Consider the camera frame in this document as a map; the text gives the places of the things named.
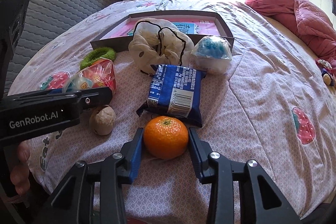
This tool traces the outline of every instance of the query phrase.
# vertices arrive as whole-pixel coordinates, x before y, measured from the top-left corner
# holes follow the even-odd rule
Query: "bed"
[[[126,15],[178,9],[217,12],[235,36],[226,75],[207,75],[202,80],[200,138],[231,160],[256,159],[302,218],[332,199],[336,185],[335,90],[323,83],[316,56],[300,39],[242,3],[126,0],[112,4],[44,46],[18,74],[9,94],[38,90],[57,71],[74,75],[91,50],[90,41]],[[135,130],[151,119],[149,113],[140,118],[135,113],[147,98],[151,78],[139,72],[128,52],[119,53],[114,65],[117,92],[110,105],[117,121],[111,135],[91,133],[91,113],[84,112],[80,125],[32,140],[29,167],[48,193],[77,160],[97,162],[120,151]],[[309,144],[297,137],[294,108],[301,109],[315,128],[316,137]],[[50,142],[43,155],[45,168],[41,168],[46,137]],[[209,197],[210,187],[198,183],[188,153],[165,162],[145,154],[138,178],[131,187],[124,187],[127,214],[149,223],[205,223]],[[99,185],[94,207],[99,210]],[[235,210],[238,223],[236,188]]]
[[[23,33],[9,64],[5,95],[27,62],[51,40],[118,0],[30,0]]]

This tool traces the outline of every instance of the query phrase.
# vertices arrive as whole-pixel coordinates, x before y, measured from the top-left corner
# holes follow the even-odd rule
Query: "mandarin orange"
[[[159,116],[149,121],[143,141],[154,157],[170,160],[184,153],[189,140],[186,126],[178,119]]]

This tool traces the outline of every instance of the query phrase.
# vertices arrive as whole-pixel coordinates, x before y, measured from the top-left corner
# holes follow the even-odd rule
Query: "green scrunchie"
[[[111,61],[114,61],[116,58],[116,52],[112,48],[108,47],[102,47],[93,50],[92,52],[88,53],[81,62],[80,64],[81,70],[91,66],[94,62],[97,62],[100,58],[106,58]]]

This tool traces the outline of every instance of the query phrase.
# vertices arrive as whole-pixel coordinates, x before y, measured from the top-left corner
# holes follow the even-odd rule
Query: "white plastic bag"
[[[232,60],[228,40],[215,35],[203,37],[191,54],[197,69],[213,75],[224,74]]]
[[[193,41],[168,20],[144,18],[135,24],[129,52],[144,73],[154,75],[151,65],[189,67]]]

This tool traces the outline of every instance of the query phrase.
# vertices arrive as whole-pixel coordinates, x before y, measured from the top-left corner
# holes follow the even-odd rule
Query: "hand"
[[[30,140],[19,144],[16,153],[20,163],[10,173],[10,180],[15,185],[15,190],[19,195],[24,195],[30,188],[28,180],[29,167],[27,164],[27,160],[30,157],[30,149]]]

